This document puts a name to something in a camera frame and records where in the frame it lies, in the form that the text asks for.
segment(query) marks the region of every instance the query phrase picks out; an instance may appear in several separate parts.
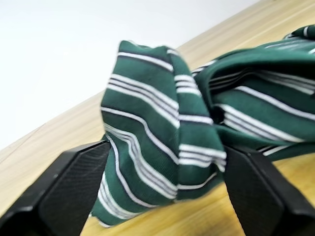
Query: green striped fabric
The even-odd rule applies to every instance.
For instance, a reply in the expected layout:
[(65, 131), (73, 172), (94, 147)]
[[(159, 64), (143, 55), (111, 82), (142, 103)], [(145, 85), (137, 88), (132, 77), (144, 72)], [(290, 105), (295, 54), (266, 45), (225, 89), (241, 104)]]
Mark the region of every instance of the green striped fabric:
[(105, 227), (203, 196), (223, 144), (271, 160), (315, 152), (315, 26), (190, 72), (168, 47), (123, 41), (101, 102), (112, 145), (92, 210)]

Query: textured black surface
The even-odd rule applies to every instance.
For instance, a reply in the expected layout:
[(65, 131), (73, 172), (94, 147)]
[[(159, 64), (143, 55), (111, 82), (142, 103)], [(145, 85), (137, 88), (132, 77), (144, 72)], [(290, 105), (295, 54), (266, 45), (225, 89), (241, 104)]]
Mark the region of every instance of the textured black surface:
[(247, 236), (271, 236), (284, 207), (246, 158), (227, 152), (225, 183), (230, 200)]
[(109, 144), (78, 154), (38, 207), (41, 220), (57, 236), (80, 235), (97, 198)]

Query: fabric fold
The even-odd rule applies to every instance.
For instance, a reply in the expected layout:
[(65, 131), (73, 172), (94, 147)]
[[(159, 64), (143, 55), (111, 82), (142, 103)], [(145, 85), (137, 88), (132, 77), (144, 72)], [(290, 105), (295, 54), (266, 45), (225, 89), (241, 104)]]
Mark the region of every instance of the fabric fold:
[(92, 215), (110, 227), (203, 196), (222, 182), (225, 144), (272, 160), (314, 152), (314, 35), (301, 28), (192, 72), (174, 49), (121, 42), (101, 102), (112, 149)]

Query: white wall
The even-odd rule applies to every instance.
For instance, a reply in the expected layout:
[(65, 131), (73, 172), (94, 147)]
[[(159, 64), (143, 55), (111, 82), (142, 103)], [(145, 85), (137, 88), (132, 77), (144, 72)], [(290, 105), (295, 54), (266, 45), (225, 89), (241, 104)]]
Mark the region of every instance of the white wall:
[(0, 149), (106, 86), (120, 40), (178, 47), (258, 0), (0, 0)]

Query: wood grain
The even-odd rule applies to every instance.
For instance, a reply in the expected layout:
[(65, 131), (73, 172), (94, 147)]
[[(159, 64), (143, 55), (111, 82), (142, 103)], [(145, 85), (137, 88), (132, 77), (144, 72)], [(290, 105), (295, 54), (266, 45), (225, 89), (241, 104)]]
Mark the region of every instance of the wood grain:
[[(225, 52), (279, 40), (315, 23), (314, 0), (263, 0), (179, 47), (191, 68)], [(102, 92), (0, 152), (0, 215), (63, 151), (103, 135)], [(315, 205), (315, 155), (278, 161), (281, 172)], [(242, 236), (222, 184), (195, 201), (162, 207), (111, 229), (90, 218), (83, 236)]]

